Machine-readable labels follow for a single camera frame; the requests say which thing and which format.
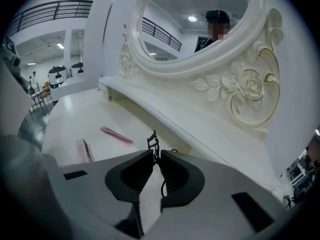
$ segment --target black cap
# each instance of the black cap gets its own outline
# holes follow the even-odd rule
[[[205,14],[207,22],[224,23],[230,25],[228,14],[223,10],[208,10]]]

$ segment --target fluorescent light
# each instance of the fluorescent light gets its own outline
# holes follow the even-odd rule
[[[56,44],[60,49],[64,49],[63,45],[61,43]]]
[[[193,16],[190,16],[188,19],[189,19],[189,21],[191,21],[191,22],[196,22],[196,21],[197,21],[197,18],[196,18],[196,17],[193,17]]]

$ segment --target railing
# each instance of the railing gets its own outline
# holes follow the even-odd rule
[[[88,18],[93,1],[63,0],[47,2],[17,14],[7,28],[7,36],[12,36],[33,25],[65,18]]]
[[[162,42],[180,52],[181,43],[169,32],[165,31],[162,27],[158,26],[145,17],[143,17],[142,21],[142,31],[161,40]]]

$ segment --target mirror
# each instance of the mirror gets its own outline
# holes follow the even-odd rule
[[[225,40],[247,6],[248,0],[149,0],[139,41],[156,61],[185,59]]]

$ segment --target gray floor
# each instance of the gray floor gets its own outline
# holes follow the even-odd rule
[[[40,151],[44,141],[44,135],[49,120],[49,114],[54,105],[52,100],[45,99],[45,106],[39,105],[30,108],[31,113],[25,116],[26,122],[18,132],[18,137],[36,145]]]

